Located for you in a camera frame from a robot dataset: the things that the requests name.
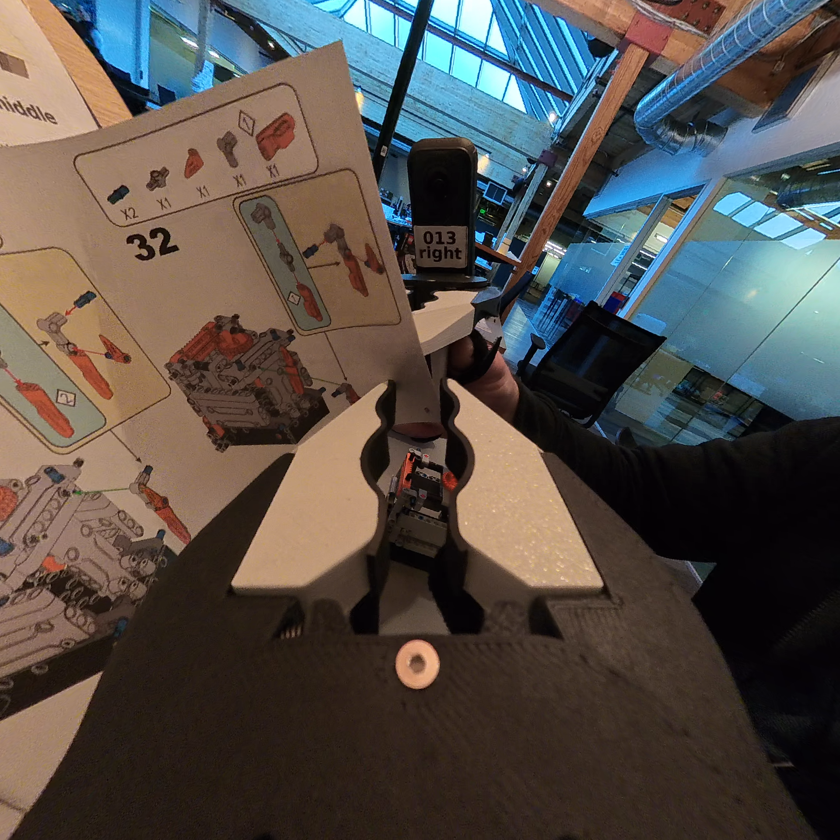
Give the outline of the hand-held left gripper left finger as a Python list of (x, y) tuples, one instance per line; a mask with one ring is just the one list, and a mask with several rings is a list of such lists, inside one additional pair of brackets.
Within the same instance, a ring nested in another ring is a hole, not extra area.
[(385, 495), (392, 381), (301, 444), (238, 571), (238, 595), (279, 595), (277, 634), (377, 634), (390, 551)]

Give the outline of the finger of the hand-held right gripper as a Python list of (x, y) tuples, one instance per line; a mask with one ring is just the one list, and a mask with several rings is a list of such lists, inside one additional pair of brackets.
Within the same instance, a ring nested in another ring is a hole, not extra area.
[(491, 317), (489, 291), (436, 291), (413, 311), (422, 352), (434, 382), (446, 374), (448, 346), (470, 336), (478, 321)]

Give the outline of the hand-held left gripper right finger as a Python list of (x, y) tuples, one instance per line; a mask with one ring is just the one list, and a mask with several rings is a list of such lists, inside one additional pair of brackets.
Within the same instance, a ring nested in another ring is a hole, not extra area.
[(566, 613), (604, 608), (604, 583), (538, 446), (454, 380), (448, 536), (439, 609), (452, 634), (561, 634)]

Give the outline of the grey orange toy brick model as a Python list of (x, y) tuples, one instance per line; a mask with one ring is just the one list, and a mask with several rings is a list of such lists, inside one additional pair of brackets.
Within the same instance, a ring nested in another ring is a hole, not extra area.
[(445, 546), (456, 476), (410, 448), (387, 494), (386, 538), (394, 561), (427, 571)]

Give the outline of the paper instruction booklet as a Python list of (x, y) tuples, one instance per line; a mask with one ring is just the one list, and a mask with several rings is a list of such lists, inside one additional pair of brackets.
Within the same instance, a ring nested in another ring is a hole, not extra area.
[(2, 718), (373, 386), (437, 398), (341, 45), (2, 151)]

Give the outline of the person's right hand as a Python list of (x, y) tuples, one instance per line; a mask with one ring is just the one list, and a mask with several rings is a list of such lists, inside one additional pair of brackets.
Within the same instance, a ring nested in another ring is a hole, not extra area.
[[(475, 362), (475, 349), (470, 338), (460, 339), (448, 346), (447, 375), (457, 378)], [(519, 403), (519, 389), (515, 378), (499, 353), (494, 353), (488, 370), (472, 382), (463, 384), (465, 389), (491, 411), (509, 424)]]

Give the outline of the black office chair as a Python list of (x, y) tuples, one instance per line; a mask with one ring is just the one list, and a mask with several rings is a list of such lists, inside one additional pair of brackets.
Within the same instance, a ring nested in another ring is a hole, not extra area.
[(664, 341), (664, 336), (590, 301), (538, 365), (530, 361), (545, 341), (533, 333), (517, 374), (533, 391), (590, 427), (617, 389)]

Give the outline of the wooden backing board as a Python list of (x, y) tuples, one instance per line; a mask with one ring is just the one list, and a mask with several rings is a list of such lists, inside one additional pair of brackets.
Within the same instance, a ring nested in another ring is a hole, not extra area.
[(101, 128), (129, 120), (132, 114), (99, 60), (49, 1), (24, 1)]

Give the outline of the wooden support post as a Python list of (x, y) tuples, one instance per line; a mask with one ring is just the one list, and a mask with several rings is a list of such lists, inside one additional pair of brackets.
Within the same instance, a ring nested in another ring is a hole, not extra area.
[(546, 203), (531, 237), (523, 250), (517, 278), (528, 275), (536, 265), (543, 247), (562, 218), (595, 153), (598, 151), (627, 93), (648, 61), (650, 53), (640, 45), (629, 43), (618, 60), (612, 78), (574, 147), (561, 178)]

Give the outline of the silver ventilation duct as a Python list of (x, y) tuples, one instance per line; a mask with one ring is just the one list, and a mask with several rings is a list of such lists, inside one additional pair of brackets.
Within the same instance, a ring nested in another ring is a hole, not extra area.
[(664, 79), (637, 105), (635, 130), (642, 140), (668, 154), (713, 152), (727, 129), (709, 121), (678, 122), (670, 117), (687, 100), (815, 12), (824, 1), (753, 2), (718, 37)]

